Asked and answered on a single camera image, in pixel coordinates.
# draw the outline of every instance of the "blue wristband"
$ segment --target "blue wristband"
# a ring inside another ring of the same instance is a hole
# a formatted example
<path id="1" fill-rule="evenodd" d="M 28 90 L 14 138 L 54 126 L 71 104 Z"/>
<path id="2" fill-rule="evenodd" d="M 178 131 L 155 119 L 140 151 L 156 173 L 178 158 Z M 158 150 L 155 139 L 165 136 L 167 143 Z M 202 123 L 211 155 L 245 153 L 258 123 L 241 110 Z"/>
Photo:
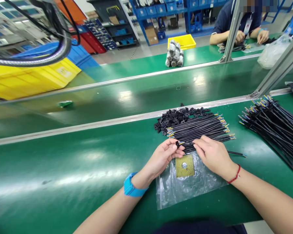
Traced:
<path id="1" fill-rule="evenodd" d="M 263 30 L 267 30 L 267 29 L 261 29 L 261 30 L 259 30 L 258 33 L 257 33 L 257 35 L 258 35 L 261 31 L 263 31 Z"/>
<path id="2" fill-rule="evenodd" d="M 124 181 L 124 194 L 131 197 L 142 197 L 147 189 L 137 189 L 131 183 L 131 178 L 137 174 L 137 172 L 131 173 Z"/>

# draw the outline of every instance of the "flexible metal hose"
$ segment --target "flexible metal hose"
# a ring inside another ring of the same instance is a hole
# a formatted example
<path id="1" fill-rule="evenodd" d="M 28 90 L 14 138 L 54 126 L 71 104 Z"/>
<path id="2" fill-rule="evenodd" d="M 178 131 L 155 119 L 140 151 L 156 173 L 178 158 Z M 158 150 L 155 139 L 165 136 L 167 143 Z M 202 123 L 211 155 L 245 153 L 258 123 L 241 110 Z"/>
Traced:
<path id="1" fill-rule="evenodd" d="M 68 31 L 67 25 L 62 17 L 60 11 L 56 6 L 54 6 L 56 17 L 62 27 Z M 71 36 L 65 30 L 62 30 L 61 34 L 63 35 L 62 43 L 60 47 L 51 55 L 39 59 L 33 60 L 17 60 L 17 59 L 0 59 L 0 65 L 2 66 L 12 66 L 12 67 L 40 67 L 47 66 L 56 62 L 61 61 L 65 58 L 71 50 Z"/>

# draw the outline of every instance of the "blue uniform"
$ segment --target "blue uniform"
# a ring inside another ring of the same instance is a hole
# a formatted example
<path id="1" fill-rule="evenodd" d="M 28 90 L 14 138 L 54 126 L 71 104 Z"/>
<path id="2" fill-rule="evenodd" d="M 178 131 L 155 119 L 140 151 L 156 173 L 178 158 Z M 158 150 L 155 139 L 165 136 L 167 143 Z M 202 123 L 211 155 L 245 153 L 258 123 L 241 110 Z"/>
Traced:
<path id="1" fill-rule="evenodd" d="M 215 23 L 215 27 L 213 29 L 212 35 L 216 34 L 216 33 L 224 33 L 226 31 L 230 30 L 233 10 L 234 10 L 233 0 L 230 0 L 220 10 L 219 15 L 216 20 L 216 23 Z M 244 31 L 246 22 L 248 21 L 248 19 L 251 18 L 252 23 L 251 23 L 250 29 L 249 29 L 249 34 L 251 34 L 254 29 L 260 27 L 261 17 L 262 17 L 262 12 L 248 12 L 248 13 L 246 13 L 241 20 L 239 30 Z"/>

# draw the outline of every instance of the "left hand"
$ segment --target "left hand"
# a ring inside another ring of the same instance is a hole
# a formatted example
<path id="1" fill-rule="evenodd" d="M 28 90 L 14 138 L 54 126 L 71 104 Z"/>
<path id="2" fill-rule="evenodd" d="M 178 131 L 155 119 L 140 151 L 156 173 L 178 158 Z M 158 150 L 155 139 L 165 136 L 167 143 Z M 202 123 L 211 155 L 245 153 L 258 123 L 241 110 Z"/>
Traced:
<path id="1" fill-rule="evenodd" d="M 181 145 L 177 149 L 176 141 L 178 140 L 169 138 L 161 143 L 142 171 L 148 174 L 152 179 L 155 179 L 165 170 L 173 158 L 182 158 L 185 154 L 183 151 L 185 147 Z"/>
<path id="2" fill-rule="evenodd" d="M 257 44 L 261 45 L 269 39 L 269 31 L 262 30 L 257 35 Z"/>

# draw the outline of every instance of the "aluminum frame post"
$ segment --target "aluminum frame post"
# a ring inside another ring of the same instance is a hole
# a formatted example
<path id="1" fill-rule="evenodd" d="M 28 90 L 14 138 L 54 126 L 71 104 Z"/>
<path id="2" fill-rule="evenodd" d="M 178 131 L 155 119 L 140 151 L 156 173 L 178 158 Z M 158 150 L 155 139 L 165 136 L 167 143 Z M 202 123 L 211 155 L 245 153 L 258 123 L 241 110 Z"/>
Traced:
<path id="1" fill-rule="evenodd" d="M 292 68 L 293 41 L 278 59 L 276 64 L 271 68 L 257 89 L 250 95 L 250 97 L 256 99 L 262 95 L 268 94 L 273 89 L 273 87 L 278 84 L 286 74 L 290 72 Z"/>
<path id="2" fill-rule="evenodd" d="M 222 56 L 222 58 L 219 60 L 220 63 L 227 63 L 232 61 L 231 53 L 233 50 L 235 38 L 237 37 L 240 23 L 243 17 L 243 12 L 240 12 L 240 0 L 235 0 L 233 4 L 235 4 L 235 6 L 234 6 L 231 25 L 230 25 L 229 36 L 227 39 L 225 53 Z"/>

